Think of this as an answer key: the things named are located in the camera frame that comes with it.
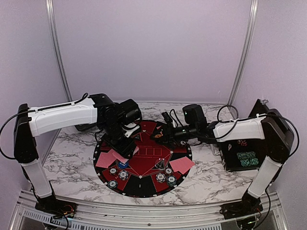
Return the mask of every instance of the white marble table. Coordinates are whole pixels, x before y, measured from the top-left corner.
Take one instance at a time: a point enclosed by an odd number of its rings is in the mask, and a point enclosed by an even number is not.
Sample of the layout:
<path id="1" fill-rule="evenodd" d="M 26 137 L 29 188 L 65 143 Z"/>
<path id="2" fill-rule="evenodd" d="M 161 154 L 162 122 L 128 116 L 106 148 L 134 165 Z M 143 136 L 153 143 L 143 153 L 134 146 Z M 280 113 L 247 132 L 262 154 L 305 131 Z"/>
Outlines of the white marble table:
<path id="1" fill-rule="evenodd" d="M 139 103 L 144 119 L 163 121 L 161 113 L 174 108 L 184 122 L 183 103 Z M 216 120 L 219 105 L 202 104 L 208 122 Z M 231 119 L 228 112 L 222 119 Z M 94 131 L 78 132 L 74 127 L 62 129 L 44 164 L 45 172 L 57 195 L 113 204 L 192 205 L 240 199 L 257 174 L 257 170 L 226 172 L 219 156 L 210 146 L 191 147 L 193 166 L 187 178 L 172 191 L 150 198 L 120 195 L 98 178 L 93 166 L 96 145 Z"/>

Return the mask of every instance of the white wall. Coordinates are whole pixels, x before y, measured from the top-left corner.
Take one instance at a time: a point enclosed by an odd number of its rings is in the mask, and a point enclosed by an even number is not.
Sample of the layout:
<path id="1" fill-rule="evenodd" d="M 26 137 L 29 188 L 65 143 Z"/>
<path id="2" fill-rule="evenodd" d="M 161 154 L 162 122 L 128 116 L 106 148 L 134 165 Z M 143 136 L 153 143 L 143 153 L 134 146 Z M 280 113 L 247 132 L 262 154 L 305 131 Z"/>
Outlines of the white wall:
<path id="1" fill-rule="evenodd" d="M 65 101 L 52 48 L 45 1 L 0 1 L 0 124 L 17 112 L 18 106 L 43 106 Z M 1 135 L 1 147 L 13 156 L 11 122 Z M 45 153 L 53 133 L 37 138 Z M 5 230 L 22 188 L 27 186 L 17 161 L 0 155 L 0 228 Z"/>
<path id="2" fill-rule="evenodd" d="M 296 124 L 301 137 L 297 154 L 275 182 L 291 230 L 307 226 L 307 2 L 261 0 L 253 43 L 235 106 L 241 117 L 256 99 Z"/>
<path id="3" fill-rule="evenodd" d="M 226 103 L 249 0 L 54 1 L 74 99 Z"/>

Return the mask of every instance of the black cable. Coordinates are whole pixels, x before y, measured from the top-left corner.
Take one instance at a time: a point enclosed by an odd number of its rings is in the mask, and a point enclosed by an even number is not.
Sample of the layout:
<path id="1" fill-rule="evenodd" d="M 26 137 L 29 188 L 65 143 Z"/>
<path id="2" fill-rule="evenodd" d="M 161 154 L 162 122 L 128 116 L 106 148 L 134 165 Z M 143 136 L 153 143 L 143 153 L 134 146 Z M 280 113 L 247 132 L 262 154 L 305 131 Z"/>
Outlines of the black cable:
<path id="1" fill-rule="evenodd" d="M 265 215 L 265 217 L 262 219 L 262 221 L 256 227 L 254 227 L 254 229 L 258 228 L 265 221 L 265 219 L 268 217 L 270 210 L 271 210 L 271 198 L 268 194 L 268 188 L 265 189 L 265 194 L 268 196 L 268 199 L 269 199 L 269 210 L 267 214 Z"/>
<path id="2" fill-rule="evenodd" d="M 88 93 L 86 92 L 86 93 L 82 96 L 82 98 L 79 99 L 79 100 L 77 100 L 74 104 L 78 104 L 78 103 L 82 102 L 82 101 L 85 100 L 87 97 L 88 97 Z M 64 106 L 68 106 L 68 105 L 73 105 L 73 104 L 72 104 L 72 103 L 66 103 L 66 104 L 60 104 L 60 105 L 53 105 L 53 106 L 48 106 L 48 107 L 40 108 L 40 109 L 38 109 L 37 111 L 43 111 L 43 110 L 46 110 L 46 109 L 52 109 L 52 108 L 58 108 L 58 107 L 64 107 Z M 3 123 L 3 125 L 2 125 L 2 127 L 1 127 L 1 129 L 0 129 L 0 136 L 1 136 L 1 133 L 2 133 L 2 131 L 3 131 L 3 129 L 4 129 L 4 127 L 5 127 L 5 126 L 9 123 L 9 121 L 11 121 L 13 118 L 15 118 L 15 117 L 17 117 L 17 116 L 19 116 L 19 115 L 22 115 L 22 114 L 28 114 L 28 113 L 33 113 L 33 112 L 36 112 L 36 110 L 34 110 L 34 109 L 32 109 L 32 110 L 27 110 L 27 111 L 24 111 L 24 112 L 21 112 L 21 113 L 17 113 L 17 114 L 15 114 L 15 115 L 11 116 L 9 119 L 7 119 L 7 120 Z M 7 159 L 9 159 L 9 160 L 15 160 L 15 159 L 16 159 L 16 158 L 14 158 L 14 157 L 9 157 L 9 156 L 7 156 L 7 155 L 2 151 L 1 146 L 0 146 L 0 153 L 1 153 L 5 158 L 7 158 Z"/>
<path id="3" fill-rule="evenodd" d="M 35 197 L 36 200 L 39 202 L 39 198 L 38 198 L 38 196 L 35 194 L 35 189 L 34 189 L 34 186 L 33 186 L 33 185 L 32 185 L 32 190 L 33 190 L 33 195 L 34 195 L 34 197 Z M 69 227 L 69 222 L 68 222 L 67 217 L 64 215 L 64 213 L 59 212 L 59 211 L 55 211 L 55 210 L 47 210 L 47 209 L 46 209 L 46 212 L 58 213 L 58 214 L 60 214 L 62 217 L 64 217 L 64 218 L 66 219 L 66 223 L 67 223 L 65 230 L 68 229 L 68 227 Z"/>
<path id="4" fill-rule="evenodd" d="M 299 144 L 300 144 L 300 138 L 299 138 L 299 134 L 298 134 L 298 131 L 297 131 L 297 128 L 295 127 L 295 125 L 292 123 L 292 121 L 290 121 L 289 119 L 283 117 L 283 116 L 279 116 L 279 115 L 275 115 L 275 114 L 266 114 L 266 116 L 268 117 L 277 117 L 277 118 L 280 118 L 282 120 L 285 120 L 287 122 L 290 123 L 290 125 L 293 127 L 293 129 L 295 130 L 295 133 L 296 133 L 296 139 L 297 139 L 297 143 L 296 143 L 296 148 L 293 150 L 293 152 L 289 155 L 289 158 L 291 156 L 293 156 L 293 154 L 296 153 L 296 151 L 298 150 L 298 147 L 299 147 Z"/>
<path id="5" fill-rule="evenodd" d="M 181 121 L 179 120 L 179 118 L 178 118 L 178 116 L 177 116 L 177 114 L 176 114 L 176 111 L 175 111 L 174 109 L 172 109 L 172 110 L 170 111 L 170 113 L 171 113 L 172 111 L 174 112 L 174 115 L 175 115 L 176 119 L 178 120 L 178 122 L 180 123 L 180 125 L 183 127 L 183 124 L 181 123 Z M 190 132 L 189 132 L 189 133 L 192 134 L 192 135 L 194 135 L 194 136 L 196 136 L 197 138 L 205 138 L 205 139 L 207 139 L 207 140 L 218 140 L 218 139 L 222 139 L 222 138 L 226 137 L 228 134 L 230 134 L 230 133 L 232 132 L 232 130 L 234 130 L 234 128 L 236 127 L 238 121 L 239 121 L 239 120 L 236 120 L 235 123 L 234 123 L 234 125 L 231 127 L 231 129 L 230 129 L 227 133 L 225 133 L 223 136 L 218 137 L 218 138 L 209 138 L 209 137 L 197 135 L 197 134 L 194 134 L 194 133 L 190 133 Z"/>
<path id="6" fill-rule="evenodd" d="M 0 129 L 0 135 L 1 135 L 1 133 L 2 133 L 2 131 L 3 131 L 3 129 L 4 129 L 4 127 L 8 124 L 8 122 L 9 121 L 11 121 L 13 118 L 15 118 L 15 117 L 17 117 L 17 116 L 19 116 L 19 115 L 22 115 L 22 114 L 27 114 L 27 113 L 29 113 L 29 112 L 34 112 L 35 110 L 29 110 L 29 111 L 24 111 L 24 112 L 21 112 L 21 113 L 18 113 L 18 114 L 15 114 L 15 115 L 13 115 L 13 116 L 11 116 L 9 119 L 7 119 L 5 122 L 4 122 L 4 124 L 2 125 L 2 127 L 1 127 L 1 129 Z M 7 156 L 3 151 L 2 151 L 2 148 L 0 147 L 0 152 L 1 152 L 1 154 L 5 157 L 5 158 L 7 158 L 7 159 L 9 159 L 9 160 L 15 160 L 16 158 L 14 158 L 14 157 L 9 157 L 9 156 Z"/>
<path id="7" fill-rule="evenodd" d="M 171 114 L 172 111 L 174 112 L 174 115 L 175 115 L 177 121 L 179 122 L 179 124 L 181 125 L 181 127 L 183 127 L 183 124 L 181 123 L 181 121 L 179 120 L 179 118 L 178 118 L 178 116 L 176 114 L 176 111 L 174 109 L 171 109 L 171 111 L 169 113 Z"/>
<path id="8" fill-rule="evenodd" d="M 176 121 L 175 118 L 173 118 L 171 111 L 169 112 L 169 116 L 170 116 L 170 117 L 172 118 L 172 120 L 175 122 L 175 124 L 176 124 L 176 127 L 175 127 L 175 128 L 177 128 L 177 127 L 178 127 L 178 122 Z"/>
<path id="9" fill-rule="evenodd" d="M 200 141 L 199 143 L 195 144 L 195 145 L 190 145 L 190 146 L 198 146 L 198 145 L 201 145 L 203 142 Z"/>
<path id="10" fill-rule="evenodd" d="M 84 101 L 87 97 L 88 97 L 88 93 L 86 92 L 85 94 L 83 94 L 82 98 L 77 100 L 76 102 L 69 102 L 69 103 L 65 103 L 65 104 L 58 104 L 58 105 L 43 107 L 43 108 L 38 109 L 38 111 L 43 111 L 43 110 L 46 110 L 46 109 L 55 109 L 55 108 L 65 107 L 65 106 L 68 106 L 68 105 L 78 104 L 78 103 Z"/>
<path id="11" fill-rule="evenodd" d="M 228 107 L 228 108 L 229 108 L 229 107 L 233 108 L 233 109 L 236 111 L 236 119 L 239 118 L 239 111 L 238 111 L 238 109 L 237 109 L 235 106 L 231 105 L 231 104 L 226 104 L 226 105 L 223 105 L 223 106 L 219 109 L 219 111 L 217 112 L 217 121 L 218 121 L 218 122 L 221 122 L 221 123 L 227 122 L 227 121 L 221 121 L 221 120 L 220 120 L 220 112 L 221 112 L 222 109 L 224 109 L 224 108 L 226 108 L 226 107 Z"/>

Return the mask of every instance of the pink playing card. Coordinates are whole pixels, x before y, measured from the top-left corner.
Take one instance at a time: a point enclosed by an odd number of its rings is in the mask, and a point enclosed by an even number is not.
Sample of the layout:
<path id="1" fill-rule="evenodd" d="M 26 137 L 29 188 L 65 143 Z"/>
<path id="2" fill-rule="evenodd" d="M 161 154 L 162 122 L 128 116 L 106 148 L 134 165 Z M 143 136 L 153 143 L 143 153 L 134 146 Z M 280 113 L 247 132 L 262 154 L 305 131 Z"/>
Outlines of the pink playing card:
<path id="1" fill-rule="evenodd" d="M 112 149 L 109 152 L 102 152 L 100 154 L 96 164 L 97 167 L 108 168 L 116 160 L 111 151 Z"/>
<path id="2" fill-rule="evenodd" d="M 193 165 L 195 165 L 194 162 L 187 157 L 173 160 L 169 163 L 171 164 L 174 172 L 179 171 L 181 174 L 185 174 L 190 168 L 192 168 Z"/>
<path id="3" fill-rule="evenodd" d="M 136 147 L 133 154 L 137 153 L 139 151 L 139 147 Z"/>
<path id="4" fill-rule="evenodd" d="M 118 152 L 116 152 L 115 150 L 111 149 L 109 152 L 111 152 L 113 154 L 113 156 L 119 160 L 120 162 L 122 162 L 123 164 L 125 164 L 128 159 L 122 157 Z"/>

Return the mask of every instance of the poker table mat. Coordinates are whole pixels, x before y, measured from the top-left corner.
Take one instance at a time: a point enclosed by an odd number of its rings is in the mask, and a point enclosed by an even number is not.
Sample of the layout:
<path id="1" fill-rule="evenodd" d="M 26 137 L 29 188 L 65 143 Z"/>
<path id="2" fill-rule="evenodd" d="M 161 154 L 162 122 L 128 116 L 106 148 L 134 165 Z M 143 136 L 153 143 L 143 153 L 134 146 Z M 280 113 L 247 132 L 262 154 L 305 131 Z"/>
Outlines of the poker table mat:
<path id="1" fill-rule="evenodd" d="M 99 179 L 119 194 L 140 198 L 162 195 L 182 183 L 189 170 L 184 174 L 174 172 L 169 162 L 184 157 L 192 160 L 191 148 L 187 144 L 171 149 L 151 140 L 150 135 L 162 124 L 141 121 L 141 132 L 132 136 L 139 151 L 126 164 L 115 160 L 108 168 L 96 167 L 100 154 L 111 150 L 102 139 L 93 157 Z"/>

